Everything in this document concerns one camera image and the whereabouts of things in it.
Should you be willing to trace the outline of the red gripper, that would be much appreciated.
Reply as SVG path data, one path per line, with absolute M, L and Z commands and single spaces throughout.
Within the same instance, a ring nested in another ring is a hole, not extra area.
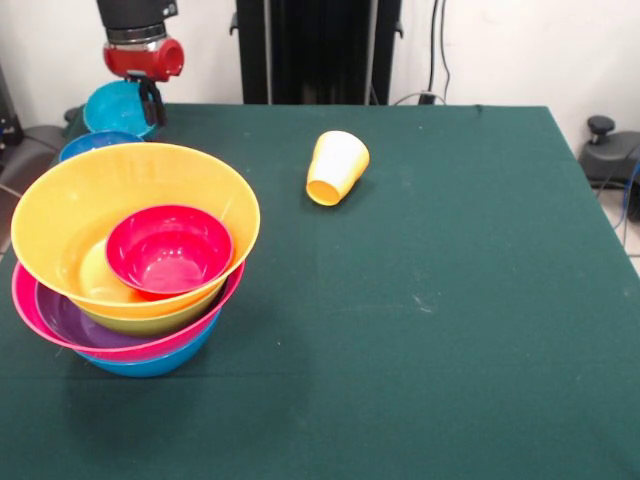
M 165 126 L 166 108 L 154 81 L 168 82 L 171 77 L 181 74 L 185 62 L 181 44 L 170 37 L 143 44 L 107 43 L 103 48 L 103 57 L 114 75 L 122 78 L 140 77 L 138 91 L 145 122 L 149 126 Z

